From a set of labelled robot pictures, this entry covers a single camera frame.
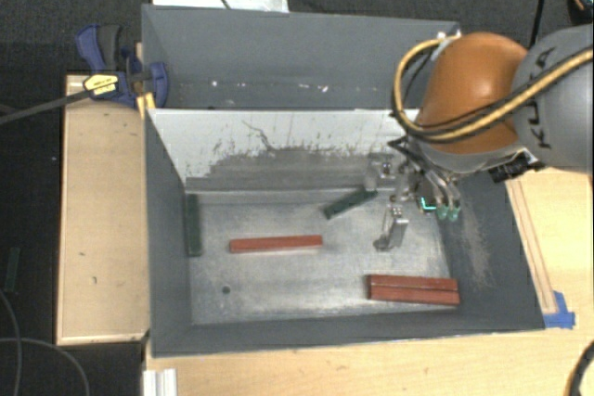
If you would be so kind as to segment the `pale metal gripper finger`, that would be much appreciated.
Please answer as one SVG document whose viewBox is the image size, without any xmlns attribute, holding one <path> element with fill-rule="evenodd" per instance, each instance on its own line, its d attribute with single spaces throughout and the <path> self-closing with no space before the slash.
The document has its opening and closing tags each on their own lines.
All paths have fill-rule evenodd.
<svg viewBox="0 0 594 396">
<path fill-rule="evenodd" d="M 364 173 L 364 188 L 367 191 L 376 190 L 381 180 L 393 176 L 393 161 L 394 157 L 391 155 L 372 155 L 368 158 Z"/>
<path fill-rule="evenodd" d="M 409 224 L 409 219 L 404 216 L 403 208 L 390 204 L 384 213 L 381 234 L 373 243 L 377 251 L 388 251 L 399 248 Z"/>
</svg>

